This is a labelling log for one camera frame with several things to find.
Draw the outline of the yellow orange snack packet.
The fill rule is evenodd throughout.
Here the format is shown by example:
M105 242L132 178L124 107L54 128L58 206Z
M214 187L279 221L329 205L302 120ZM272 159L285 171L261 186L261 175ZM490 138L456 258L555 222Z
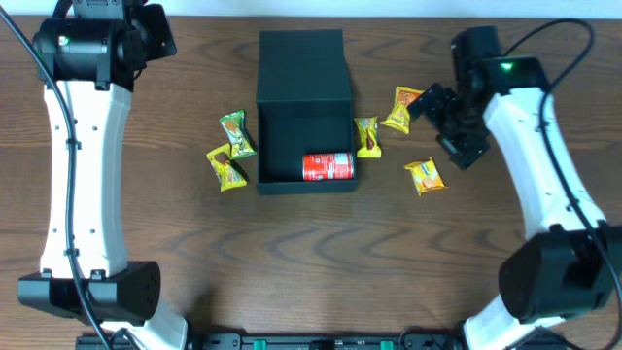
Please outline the yellow orange snack packet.
M399 130L404 134L410 132L410 113L408 106L417 100L424 92L419 89L398 86L395 90L394 107L381 124Z

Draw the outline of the yellow biscuit packet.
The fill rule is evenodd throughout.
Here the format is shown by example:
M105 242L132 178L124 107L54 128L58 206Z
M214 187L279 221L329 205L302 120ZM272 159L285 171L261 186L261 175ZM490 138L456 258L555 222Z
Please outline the yellow biscuit packet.
M413 161L404 165L403 168L410 172L416 193L419 196L431 191L447 189L432 157L427 160Z

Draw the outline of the yellow-green snack packet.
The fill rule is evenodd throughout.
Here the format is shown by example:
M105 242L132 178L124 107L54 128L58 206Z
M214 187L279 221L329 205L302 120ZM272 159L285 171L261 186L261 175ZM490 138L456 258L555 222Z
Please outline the yellow-green snack packet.
M380 158L382 150L378 143L378 117L355 118L361 145L357 150L358 158Z

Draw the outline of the red Pringles can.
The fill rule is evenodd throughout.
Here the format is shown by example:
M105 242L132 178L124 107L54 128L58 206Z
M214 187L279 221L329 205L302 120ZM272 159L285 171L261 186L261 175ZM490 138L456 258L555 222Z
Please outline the red Pringles can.
M351 180L354 178L354 158L351 153L305 155L302 177L307 182Z

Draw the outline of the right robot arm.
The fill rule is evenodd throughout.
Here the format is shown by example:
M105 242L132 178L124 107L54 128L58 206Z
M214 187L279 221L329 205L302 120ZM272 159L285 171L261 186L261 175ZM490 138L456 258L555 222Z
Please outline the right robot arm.
M512 349L621 293L621 230L587 193L533 57L458 62L456 89L432 85L408 106L471 166L494 138L523 212L525 241L500 267L498 295L463 325L467 349Z

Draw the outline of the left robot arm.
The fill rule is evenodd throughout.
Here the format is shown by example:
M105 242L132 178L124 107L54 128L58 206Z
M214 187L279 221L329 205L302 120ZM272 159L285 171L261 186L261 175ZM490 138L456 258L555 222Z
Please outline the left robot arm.
M183 349L186 319L160 297L155 262L133 262L121 214L125 124L136 79L176 53L162 6L59 2L24 46L44 83L52 137L50 224L21 304L93 327L107 349Z

